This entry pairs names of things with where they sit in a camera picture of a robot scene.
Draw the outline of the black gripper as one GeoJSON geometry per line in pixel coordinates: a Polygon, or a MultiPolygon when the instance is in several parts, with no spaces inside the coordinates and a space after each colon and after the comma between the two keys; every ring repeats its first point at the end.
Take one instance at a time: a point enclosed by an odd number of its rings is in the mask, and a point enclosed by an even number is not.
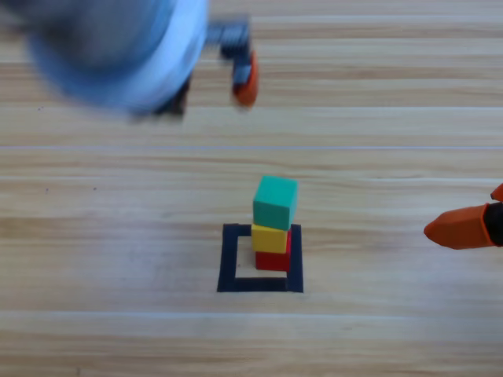
{"type": "MultiPolygon", "coordinates": [[[[237,105],[252,107],[259,92],[259,63],[252,50],[248,19],[213,19],[207,27],[204,47],[218,47],[219,58],[233,65],[232,95],[237,105]]],[[[158,107],[155,116],[183,116],[187,103],[192,74],[169,100],[158,107]]]]}

